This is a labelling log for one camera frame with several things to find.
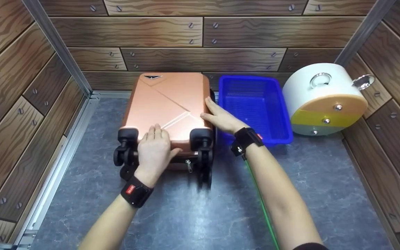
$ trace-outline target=forearm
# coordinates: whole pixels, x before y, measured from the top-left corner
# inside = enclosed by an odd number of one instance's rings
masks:
[[[281,248],[290,250],[299,243],[321,243],[305,202],[271,152],[265,146],[251,144],[245,155],[276,228]]]

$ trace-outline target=rose gold suitcase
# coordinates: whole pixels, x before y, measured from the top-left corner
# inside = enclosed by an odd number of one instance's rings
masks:
[[[167,130],[171,148],[181,148],[168,169],[184,168],[197,172],[200,183],[211,184],[215,128],[200,118],[208,112],[205,98],[214,92],[201,73],[144,73],[140,75],[127,104],[118,131],[120,146],[114,164],[122,166],[120,176],[129,180],[138,166],[137,146],[151,125]]]

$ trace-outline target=yellow stripe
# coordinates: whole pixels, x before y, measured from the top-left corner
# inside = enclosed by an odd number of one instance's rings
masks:
[[[323,113],[316,111],[297,110],[291,117],[291,123],[310,126],[329,126],[329,127],[349,127],[355,123],[362,115],[345,113]],[[329,119],[330,123],[325,124],[323,120]]]

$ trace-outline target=gray floor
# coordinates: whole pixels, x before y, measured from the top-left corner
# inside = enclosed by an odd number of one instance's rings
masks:
[[[62,179],[31,249],[76,249],[124,185],[113,165],[127,100],[103,99]],[[392,249],[340,138],[297,136],[272,149],[332,250]],[[272,250],[256,188],[240,158],[218,150],[212,187],[164,173],[121,249]]]

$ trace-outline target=blue basket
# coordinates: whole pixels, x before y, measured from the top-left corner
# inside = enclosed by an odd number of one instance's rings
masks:
[[[279,82],[262,76],[221,76],[219,105],[260,134],[267,146],[292,142],[291,122]],[[224,135],[227,144],[232,135]]]

